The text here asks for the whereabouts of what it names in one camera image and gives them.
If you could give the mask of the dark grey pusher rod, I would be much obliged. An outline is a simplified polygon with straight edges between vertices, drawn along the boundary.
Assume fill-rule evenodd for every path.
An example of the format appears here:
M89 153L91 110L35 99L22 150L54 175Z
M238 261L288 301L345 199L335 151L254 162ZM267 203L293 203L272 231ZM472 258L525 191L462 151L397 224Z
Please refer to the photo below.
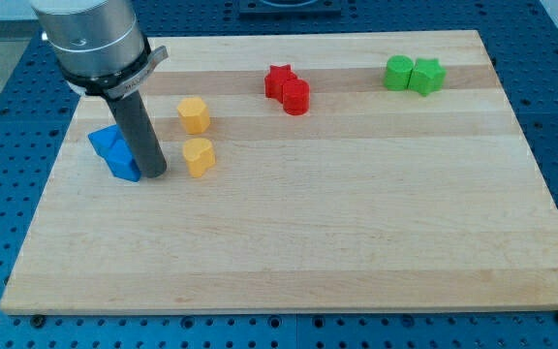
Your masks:
M162 175L167 160L140 94L134 92L119 100L107 100L107 104L141 174L148 178Z

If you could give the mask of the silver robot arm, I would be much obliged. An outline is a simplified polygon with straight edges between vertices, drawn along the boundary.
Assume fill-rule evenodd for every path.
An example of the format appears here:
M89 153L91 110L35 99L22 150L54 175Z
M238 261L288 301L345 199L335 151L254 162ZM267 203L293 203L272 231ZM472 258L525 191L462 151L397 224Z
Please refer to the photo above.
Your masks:
M140 173L167 169L140 87L169 57L153 48L128 0L31 0L67 83L81 96L103 98Z

